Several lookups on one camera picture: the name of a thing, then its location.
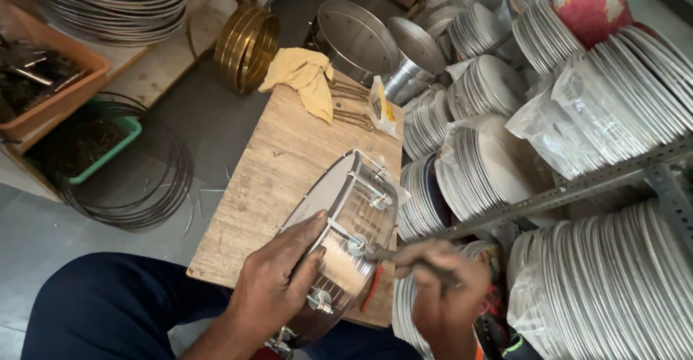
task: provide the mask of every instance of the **drum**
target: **drum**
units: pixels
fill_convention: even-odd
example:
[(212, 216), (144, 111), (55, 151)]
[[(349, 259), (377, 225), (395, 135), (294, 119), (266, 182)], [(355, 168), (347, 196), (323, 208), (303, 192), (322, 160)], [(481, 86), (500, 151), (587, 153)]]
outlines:
[(300, 348), (325, 335), (369, 282), (380, 260), (366, 259), (364, 250), (388, 246), (397, 219), (397, 190), (387, 179), (385, 167), (363, 152), (346, 152), (280, 228), (278, 234), (327, 210), (327, 227), (308, 250), (327, 249), (322, 265), (301, 311), (270, 341), (275, 349)]

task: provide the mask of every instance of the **hand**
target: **hand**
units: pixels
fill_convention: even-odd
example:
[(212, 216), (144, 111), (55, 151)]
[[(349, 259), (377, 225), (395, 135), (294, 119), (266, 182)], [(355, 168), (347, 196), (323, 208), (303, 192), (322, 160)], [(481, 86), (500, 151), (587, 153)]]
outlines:
[(446, 288), (429, 270), (415, 268), (414, 325), (428, 341), (437, 360), (474, 359), (477, 343), (472, 325), (479, 317), (481, 303), (491, 283), (489, 265), (459, 255), (446, 240), (428, 240), (397, 253), (395, 276), (408, 276), (417, 259), (452, 271), (462, 285)]
[(248, 256), (226, 311), (258, 345), (276, 334), (306, 303), (325, 254), (313, 250), (297, 262), (327, 226), (325, 210), (297, 223)]

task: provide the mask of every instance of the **coiled black wire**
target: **coiled black wire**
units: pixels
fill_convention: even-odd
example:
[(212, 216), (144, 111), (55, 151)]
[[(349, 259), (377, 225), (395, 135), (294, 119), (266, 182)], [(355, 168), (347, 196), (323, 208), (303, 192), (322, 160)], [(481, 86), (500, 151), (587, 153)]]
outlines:
[[(115, 92), (100, 92), (129, 100), (133, 104), (118, 101), (98, 101), (83, 105), (72, 116), (67, 118), (60, 128), (44, 139), (41, 161), (44, 162), (44, 172), (56, 187), (58, 195), (73, 206), (82, 215), (95, 221), (105, 223), (125, 230), (150, 227), (169, 219), (180, 207), (190, 191), (193, 181), (193, 158), (185, 143), (166, 125), (148, 116), (147, 108), (135, 99)], [(89, 128), (85, 126), (95, 121), (106, 121), (124, 116), (139, 118), (146, 121), (148, 127), (158, 127), (165, 132), (168, 139), (161, 145), (169, 147), (166, 171), (158, 183), (152, 183), (149, 192), (131, 203), (117, 206), (94, 205), (78, 199), (75, 186), (69, 182), (66, 161), (69, 142), (89, 139)], [(153, 200), (153, 196), (164, 190), (163, 196)]]

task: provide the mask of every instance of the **drum head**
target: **drum head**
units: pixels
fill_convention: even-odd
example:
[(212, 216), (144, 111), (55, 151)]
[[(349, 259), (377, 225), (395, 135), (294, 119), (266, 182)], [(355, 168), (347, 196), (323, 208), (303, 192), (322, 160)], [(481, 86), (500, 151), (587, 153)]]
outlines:
[[(344, 196), (354, 183), (354, 179), (348, 178), (347, 175), (352, 170), (355, 172), (358, 170), (359, 156), (358, 152), (348, 152), (333, 163), (296, 206), (278, 234), (290, 226), (310, 218), (321, 209), (326, 209), (330, 218), (339, 215), (344, 204)], [(325, 234), (321, 234), (306, 253), (315, 249), (322, 242), (324, 236)]]

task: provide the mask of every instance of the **metal cylinder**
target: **metal cylinder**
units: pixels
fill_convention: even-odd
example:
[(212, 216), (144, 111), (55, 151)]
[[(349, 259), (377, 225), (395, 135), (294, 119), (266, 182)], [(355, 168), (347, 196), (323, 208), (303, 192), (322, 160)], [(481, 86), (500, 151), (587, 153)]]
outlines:
[(404, 105), (445, 71), (446, 60), (435, 40), (411, 21), (392, 17), (387, 21), (387, 28), (400, 49), (400, 64), (383, 81), (385, 97)]
[(399, 49), (385, 25), (344, 0), (320, 6), (304, 47), (327, 55), (338, 71), (367, 87), (373, 77), (392, 74), (400, 63)]

